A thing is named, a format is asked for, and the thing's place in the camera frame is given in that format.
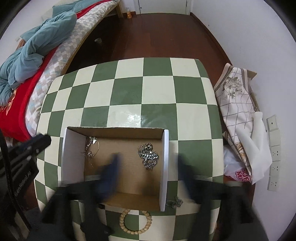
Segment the small silver pendant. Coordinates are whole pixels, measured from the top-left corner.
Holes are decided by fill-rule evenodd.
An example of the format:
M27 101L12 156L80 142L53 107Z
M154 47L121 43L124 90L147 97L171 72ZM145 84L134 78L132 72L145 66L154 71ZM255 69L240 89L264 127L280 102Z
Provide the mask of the small silver pendant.
M181 207L183 204L183 200L180 199L179 197L175 196L174 199L172 200L167 200L166 201L166 206L172 208L172 209L176 209L177 207Z

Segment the white plastic shopping bag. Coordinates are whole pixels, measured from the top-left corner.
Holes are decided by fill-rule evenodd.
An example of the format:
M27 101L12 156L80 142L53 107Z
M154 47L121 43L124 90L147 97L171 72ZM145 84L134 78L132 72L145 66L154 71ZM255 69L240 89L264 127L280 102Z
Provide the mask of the white plastic shopping bag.
M247 154L240 147L239 151L229 145L223 146L224 154L224 175L239 182L253 182L252 168Z

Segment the red bed cover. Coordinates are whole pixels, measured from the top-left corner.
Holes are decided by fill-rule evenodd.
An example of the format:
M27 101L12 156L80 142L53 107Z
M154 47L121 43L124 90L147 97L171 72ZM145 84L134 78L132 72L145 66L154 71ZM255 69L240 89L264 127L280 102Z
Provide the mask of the red bed cover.
M81 11L87 11L94 6L105 2L107 1L98 1ZM52 56L53 50L51 50L48 55L44 57L43 64L41 65L37 73L26 80L24 83L22 83L16 90L14 90L8 104L1 108L1 130L5 137L14 138L21 142L30 139L25 138L25 135L22 132L22 127L24 126L24 121L22 119L25 117L25 104L28 103L29 93L36 85L37 78L41 76L41 72L45 69L45 64L49 62L49 57Z

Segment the white cardboard box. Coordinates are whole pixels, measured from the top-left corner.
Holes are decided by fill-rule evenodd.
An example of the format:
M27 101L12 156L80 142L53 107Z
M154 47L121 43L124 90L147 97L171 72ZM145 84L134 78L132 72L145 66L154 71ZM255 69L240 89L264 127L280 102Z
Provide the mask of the white cardboard box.
M88 185L98 203L132 210L165 211L169 130L68 126L61 183Z

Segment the white cloth sheet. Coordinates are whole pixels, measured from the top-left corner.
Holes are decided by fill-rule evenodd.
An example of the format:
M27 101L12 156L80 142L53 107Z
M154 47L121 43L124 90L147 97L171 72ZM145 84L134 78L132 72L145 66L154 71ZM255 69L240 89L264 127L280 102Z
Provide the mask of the white cloth sheet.
M260 111L252 114L252 135L249 135L247 130L242 127L236 129L237 137L243 145L251 167L252 184L264 177L273 162L262 117L263 114Z

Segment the floral patterned fabric bag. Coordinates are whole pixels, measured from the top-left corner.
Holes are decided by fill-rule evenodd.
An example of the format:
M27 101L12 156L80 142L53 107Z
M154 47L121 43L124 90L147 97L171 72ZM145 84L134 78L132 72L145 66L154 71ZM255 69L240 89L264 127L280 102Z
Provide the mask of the floral patterned fabric bag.
M223 136L244 164L249 175L251 175L252 170L244 147L237 137L236 129L241 127L248 134L252 133L252 114L259 111L259 107L249 82L256 75L256 72L234 67L227 63L214 86L217 104L223 120Z

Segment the green white checkered tablecloth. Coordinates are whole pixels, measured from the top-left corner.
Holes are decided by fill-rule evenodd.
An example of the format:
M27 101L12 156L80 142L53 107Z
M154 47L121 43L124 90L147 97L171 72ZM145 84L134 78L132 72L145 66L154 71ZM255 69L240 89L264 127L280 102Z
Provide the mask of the green white checkered tablecloth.
M61 148L68 126L165 128L172 154L184 155L199 175L223 181L218 106L199 60L119 60L56 78L37 127L52 137L37 159L35 190L40 208L61 180Z

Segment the grey checkered quilt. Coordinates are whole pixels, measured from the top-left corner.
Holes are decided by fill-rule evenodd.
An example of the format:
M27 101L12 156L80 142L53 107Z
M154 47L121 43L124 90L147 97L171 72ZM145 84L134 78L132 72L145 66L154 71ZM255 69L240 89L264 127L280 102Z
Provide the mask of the grey checkered quilt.
M22 132L25 138L30 138L36 134L41 107L53 80L66 73L86 38L103 18L117 7L120 7L119 1L107 1L78 14L71 35L53 50L49 62L45 64L45 69L41 72L36 85L29 93L29 101L25 104L25 117L22 119L24 121Z

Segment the teal blue blanket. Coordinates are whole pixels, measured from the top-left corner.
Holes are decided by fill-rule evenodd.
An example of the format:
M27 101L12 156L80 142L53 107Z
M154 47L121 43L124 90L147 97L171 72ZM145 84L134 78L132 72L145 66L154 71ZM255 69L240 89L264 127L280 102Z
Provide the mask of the teal blue blanket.
M25 44L11 54L1 66L1 106L6 106L13 91L34 76L44 57L72 33L77 13L96 1L75 1L53 6L52 17L21 35Z

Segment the orange bottle on floor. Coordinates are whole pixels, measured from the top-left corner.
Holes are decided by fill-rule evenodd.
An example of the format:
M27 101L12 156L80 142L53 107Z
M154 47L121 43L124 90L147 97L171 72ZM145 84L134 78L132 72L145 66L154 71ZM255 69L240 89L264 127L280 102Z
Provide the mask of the orange bottle on floor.
M128 19L132 18L132 13L130 11L130 8L126 8L126 16L127 16Z

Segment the white door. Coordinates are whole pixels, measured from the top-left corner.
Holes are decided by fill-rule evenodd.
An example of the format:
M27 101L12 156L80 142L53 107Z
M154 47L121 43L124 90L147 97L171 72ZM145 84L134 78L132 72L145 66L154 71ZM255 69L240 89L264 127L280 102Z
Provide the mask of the white door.
M181 14L188 15L191 11L191 0L137 0L134 1L139 14Z

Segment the white wall socket strip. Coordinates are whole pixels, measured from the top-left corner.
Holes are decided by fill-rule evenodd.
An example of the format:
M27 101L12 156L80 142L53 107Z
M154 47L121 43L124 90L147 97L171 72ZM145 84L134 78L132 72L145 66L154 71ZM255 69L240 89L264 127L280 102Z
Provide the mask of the white wall socket strip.
M266 119L268 127L269 148L272 157L272 164L269 168L269 181L267 190L277 191L279 187L280 161L281 161L281 145L280 130L276 115Z

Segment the wooden bed frame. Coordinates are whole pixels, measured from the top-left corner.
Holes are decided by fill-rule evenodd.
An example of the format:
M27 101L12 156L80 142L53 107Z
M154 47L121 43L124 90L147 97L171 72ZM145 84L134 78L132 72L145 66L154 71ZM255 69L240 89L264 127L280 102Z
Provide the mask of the wooden bed frame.
M113 10L117 11L117 15L120 18L123 17L119 1L100 3L78 14L79 18L71 36L56 49L54 54L54 56L58 57L57 63L55 64L58 76L67 72L75 55L88 36Z

